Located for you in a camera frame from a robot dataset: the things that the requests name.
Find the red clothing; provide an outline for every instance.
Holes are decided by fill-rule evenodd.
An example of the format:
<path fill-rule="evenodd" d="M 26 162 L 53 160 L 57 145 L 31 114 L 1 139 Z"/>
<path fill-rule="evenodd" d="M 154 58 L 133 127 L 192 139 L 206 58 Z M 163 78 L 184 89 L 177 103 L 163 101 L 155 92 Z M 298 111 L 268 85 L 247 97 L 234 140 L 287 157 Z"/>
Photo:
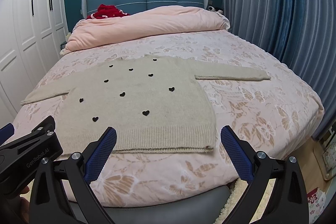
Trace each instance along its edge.
<path fill-rule="evenodd" d="M 129 16 L 130 14 L 124 13 L 122 10 L 119 10 L 114 5 L 104 5 L 100 4 L 96 13 L 89 15 L 87 19 L 103 19 L 108 17 L 124 17 Z"/>

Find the sweater sleeve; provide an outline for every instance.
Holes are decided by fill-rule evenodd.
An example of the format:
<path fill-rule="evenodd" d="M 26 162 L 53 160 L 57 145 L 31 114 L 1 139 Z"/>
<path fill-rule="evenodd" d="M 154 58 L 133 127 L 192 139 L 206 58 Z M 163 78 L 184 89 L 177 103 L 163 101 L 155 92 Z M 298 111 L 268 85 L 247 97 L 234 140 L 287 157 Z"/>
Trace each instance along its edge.
<path fill-rule="evenodd" d="M 185 59 L 187 66 L 195 74 L 196 79 L 201 80 L 251 80 L 258 81 L 270 79 L 266 71 L 232 66 L 227 64 L 197 61 L 194 59 Z"/>
<path fill-rule="evenodd" d="M 21 105 L 23 106 L 69 93 L 78 86 L 79 82 L 81 81 L 81 75 L 81 72 L 76 72 L 74 74 L 57 79 L 49 84 L 42 85 L 29 93 L 28 96 L 23 101 L 21 101 Z"/>

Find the blue curtain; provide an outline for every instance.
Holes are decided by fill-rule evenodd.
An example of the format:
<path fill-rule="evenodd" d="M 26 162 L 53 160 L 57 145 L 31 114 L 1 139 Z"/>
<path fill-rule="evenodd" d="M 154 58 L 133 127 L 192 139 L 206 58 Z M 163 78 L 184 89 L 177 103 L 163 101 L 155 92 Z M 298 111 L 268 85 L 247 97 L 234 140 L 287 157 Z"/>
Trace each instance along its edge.
<path fill-rule="evenodd" d="M 223 0 L 231 32 L 285 63 L 320 96 L 318 139 L 336 117 L 336 0 Z"/>

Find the white wardrobe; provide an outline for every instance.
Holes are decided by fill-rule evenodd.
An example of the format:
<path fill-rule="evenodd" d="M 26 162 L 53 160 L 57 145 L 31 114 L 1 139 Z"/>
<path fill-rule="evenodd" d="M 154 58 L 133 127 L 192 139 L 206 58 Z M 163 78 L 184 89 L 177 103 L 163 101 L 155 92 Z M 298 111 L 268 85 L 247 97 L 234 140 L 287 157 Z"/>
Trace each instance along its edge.
<path fill-rule="evenodd" d="M 0 128 L 60 59 L 64 0 L 0 0 Z"/>

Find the hand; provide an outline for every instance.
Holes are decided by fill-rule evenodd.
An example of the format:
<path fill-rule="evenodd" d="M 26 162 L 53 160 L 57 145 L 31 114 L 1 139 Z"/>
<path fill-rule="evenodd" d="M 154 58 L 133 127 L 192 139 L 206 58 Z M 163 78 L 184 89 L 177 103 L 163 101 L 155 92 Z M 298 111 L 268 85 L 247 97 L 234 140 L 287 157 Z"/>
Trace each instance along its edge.
<path fill-rule="evenodd" d="M 27 194 L 29 192 L 29 187 L 26 186 L 21 194 Z M 23 221 L 29 223 L 29 201 L 25 198 L 21 197 L 21 208 L 20 208 L 20 216 Z"/>

